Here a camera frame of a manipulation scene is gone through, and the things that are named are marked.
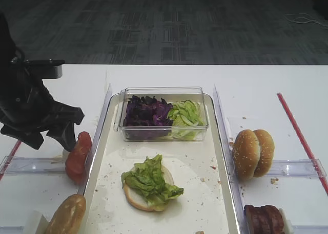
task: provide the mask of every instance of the top bun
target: top bun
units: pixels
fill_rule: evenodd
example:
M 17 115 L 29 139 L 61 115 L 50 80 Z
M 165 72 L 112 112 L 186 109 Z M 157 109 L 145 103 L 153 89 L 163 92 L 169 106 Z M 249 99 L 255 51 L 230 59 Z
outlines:
M 269 170 L 272 165 L 273 150 L 275 145 L 271 135 L 265 130 L 254 131 L 258 141 L 260 142 L 261 156 L 258 165 L 254 172 L 254 177 L 262 177 Z
M 265 175 L 272 165 L 273 139 L 265 130 L 243 130 L 233 146 L 233 160 L 238 178 L 249 180 Z
M 86 211 L 82 195 L 69 196 L 53 215 L 45 234 L 77 234 Z

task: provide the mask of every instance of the red stick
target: red stick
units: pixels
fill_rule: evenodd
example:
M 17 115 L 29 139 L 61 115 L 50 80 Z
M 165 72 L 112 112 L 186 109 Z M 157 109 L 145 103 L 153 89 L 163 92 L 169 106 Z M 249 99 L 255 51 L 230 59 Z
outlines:
M 314 166 L 315 170 L 317 171 L 317 174 L 319 176 L 319 179 L 321 181 L 321 184 L 322 184 L 324 190 L 326 191 L 326 193 L 328 195 L 328 182 L 327 182 L 327 179 L 322 176 L 323 173 L 321 171 L 321 168 L 315 162 L 315 159 L 316 158 L 313 155 L 313 153 L 312 153 L 312 151 L 311 151 L 308 143 L 306 142 L 306 140 L 305 140 L 305 138 L 304 138 L 304 136 L 303 136 L 303 134 L 301 132 L 301 129 L 298 127 L 298 125 L 296 123 L 296 120 L 295 120 L 295 118 L 294 118 L 291 110 L 288 108 L 288 105 L 287 105 L 285 99 L 283 98 L 282 94 L 281 93 L 278 93 L 277 96 L 278 96 L 278 98 L 279 98 L 279 100 L 280 100 L 283 108 L 285 109 L 285 112 L 286 112 L 289 120 L 291 121 L 291 123 L 292 123 L 292 125 L 293 125 L 293 127 L 294 127 L 294 129 L 296 131 L 296 134 L 297 134 L 299 140 L 301 141 L 301 143 L 302 143 L 302 145 L 303 145 L 303 147 L 304 147 L 304 149 L 305 149 L 305 151 L 307 153 L 307 156 L 309 157 L 309 159 L 311 159 L 313 161 L 313 166 Z
M 15 154 L 16 154 L 16 152 L 17 152 L 17 150 L 18 150 L 18 148 L 19 148 L 19 146 L 20 146 L 20 144 L 21 144 L 22 142 L 21 141 L 19 141 L 19 140 L 17 140 L 17 142 L 16 142 L 16 144 L 14 145 L 14 147 L 12 148 L 12 150 L 11 150 L 11 152 L 10 152 L 10 154 L 9 154 L 9 158 L 8 158 L 8 160 L 6 161 L 6 164 L 5 164 L 5 170 L 4 170 L 4 173 L 3 174 L 0 174 L 0 180 L 3 178 L 3 176 L 5 175 L 5 171 L 6 171 L 6 169 L 7 169 L 7 167 L 9 166 L 9 164 L 10 164 L 10 162 L 11 162 L 11 157 L 13 157 Z

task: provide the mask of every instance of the hamburger bun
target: hamburger bun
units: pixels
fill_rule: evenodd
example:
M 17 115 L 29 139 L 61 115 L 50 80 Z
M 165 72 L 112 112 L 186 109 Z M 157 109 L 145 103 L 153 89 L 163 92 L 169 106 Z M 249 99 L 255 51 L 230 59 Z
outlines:
M 270 170 L 275 146 L 271 135 L 267 131 L 255 130 L 254 133 L 261 148 L 260 160 L 255 169 L 254 177 L 262 177 Z
M 240 180 L 265 175 L 272 165 L 274 143 L 265 130 L 243 130 L 233 145 L 233 160 Z
M 86 211 L 86 199 L 69 196 L 53 215 L 45 234 L 77 234 Z
M 170 171 L 163 165 L 162 165 L 161 171 L 163 173 L 165 182 L 170 185 L 173 185 L 174 184 L 173 177 L 172 177 L 172 174 L 170 173 Z M 124 190 L 124 193 L 125 193 L 125 196 L 126 196 L 128 202 L 132 206 L 134 206 L 140 210 L 164 211 L 168 207 L 168 203 L 163 204 L 161 206 L 149 206 L 147 201 L 141 195 L 139 195 L 134 189 L 130 188 L 130 186 L 128 186 L 126 183 L 123 186 L 123 190 Z

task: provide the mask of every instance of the bottom bun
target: bottom bun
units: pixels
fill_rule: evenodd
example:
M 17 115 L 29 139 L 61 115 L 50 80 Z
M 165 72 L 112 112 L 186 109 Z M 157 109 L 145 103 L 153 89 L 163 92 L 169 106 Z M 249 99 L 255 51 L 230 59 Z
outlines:
M 162 165 L 162 173 L 163 177 L 166 183 L 173 185 L 173 177 L 170 171 Z M 144 211 L 164 211 L 168 207 L 168 203 L 160 205 L 160 206 L 149 206 L 147 201 L 144 200 L 144 198 L 139 195 L 134 189 L 132 189 L 127 184 L 124 184 L 123 190 L 125 193 L 125 196 L 127 198 L 127 201 L 134 207 L 144 210 Z
M 85 211 L 86 199 L 82 195 L 71 195 L 59 206 L 45 234 L 77 234 Z

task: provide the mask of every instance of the floor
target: floor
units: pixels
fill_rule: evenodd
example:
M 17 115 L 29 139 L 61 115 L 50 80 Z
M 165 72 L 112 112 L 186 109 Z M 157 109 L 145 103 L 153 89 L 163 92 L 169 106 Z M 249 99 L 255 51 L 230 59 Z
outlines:
M 0 0 L 28 59 L 66 63 L 327 65 L 310 0 Z

